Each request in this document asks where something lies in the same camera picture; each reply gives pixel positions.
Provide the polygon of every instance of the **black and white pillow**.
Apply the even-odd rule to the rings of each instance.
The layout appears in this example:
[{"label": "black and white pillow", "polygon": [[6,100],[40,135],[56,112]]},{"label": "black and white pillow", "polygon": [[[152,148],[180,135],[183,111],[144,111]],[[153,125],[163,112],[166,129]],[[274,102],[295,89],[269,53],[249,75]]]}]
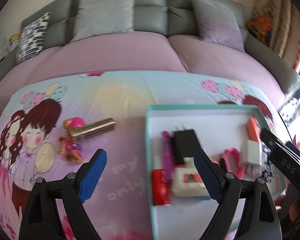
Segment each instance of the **black and white pillow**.
[{"label": "black and white pillow", "polygon": [[50,13],[45,13],[23,28],[16,57],[17,64],[37,56],[43,50],[49,18]]}]

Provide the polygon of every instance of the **gray leather sofa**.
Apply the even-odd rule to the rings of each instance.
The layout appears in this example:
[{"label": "gray leather sofa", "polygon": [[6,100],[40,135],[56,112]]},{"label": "gray leather sofa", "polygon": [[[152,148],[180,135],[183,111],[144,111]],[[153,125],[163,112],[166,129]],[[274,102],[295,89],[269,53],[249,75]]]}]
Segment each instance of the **gray leather sofa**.
[{"label": "gray leather sofa", "polygon": [[[243,6],[232,0],[206,0],[233,12],[242,31],[246,53],[256,59],[274,76],[285,97],[290,97],[300,87],[300,76],[279,56],[244,29]],[[74,17],[78,0],[55,0],[25,19],[27,26],[45,12],[50,12],[45,49],[64,46],[72,38]],[[134,29],[155,32],[165,36],[174,34],[198,35],[196,20],[190,0],[135,0]],[[0,81],[15,67],[16,49],[0,62]]]}]

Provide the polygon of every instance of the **brown pants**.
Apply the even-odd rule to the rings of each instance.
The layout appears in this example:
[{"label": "brown pants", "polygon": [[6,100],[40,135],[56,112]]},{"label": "brown pants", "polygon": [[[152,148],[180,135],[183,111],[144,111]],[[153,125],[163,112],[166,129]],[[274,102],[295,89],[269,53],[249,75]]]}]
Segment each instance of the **brown pants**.
[{"label": "brown pants", "polygon": [[12,184],[12,202],[16,208],[17,214],[19,215],[19,209],[21,207],[22,215],[25,211],[28,199],[31,191],[27,191],[19,188],[16,184]]}]

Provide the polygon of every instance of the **beige patterned curtain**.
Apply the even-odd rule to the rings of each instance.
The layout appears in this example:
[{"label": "beige patterned curtain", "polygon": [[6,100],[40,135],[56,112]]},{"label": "beige patterned curtain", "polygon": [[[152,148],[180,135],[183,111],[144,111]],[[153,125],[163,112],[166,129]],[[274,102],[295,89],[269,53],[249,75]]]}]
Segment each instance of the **beige patterned curtain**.
[{"label": "beige patterned curtain", "polygon": [[269,48],[280,57],[284,56],[285,48],[291,40],[291,22],[295,17],[295,10],[291,0],[255,0],[253,16],[267,14],[274,20]]}]

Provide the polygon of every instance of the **purple pen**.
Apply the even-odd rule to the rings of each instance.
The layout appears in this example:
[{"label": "purple pen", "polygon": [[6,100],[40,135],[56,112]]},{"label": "purple pen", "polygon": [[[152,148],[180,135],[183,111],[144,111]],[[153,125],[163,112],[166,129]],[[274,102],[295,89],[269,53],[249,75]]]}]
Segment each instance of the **purple pen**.
[{"label": "purple pen", "polygon": [[174,162],[173,162],[170,134],[167,131],[163,131],[162,138],[163,138],[163,168],[166,171],[167,182],[171,182],[174,173]]}]

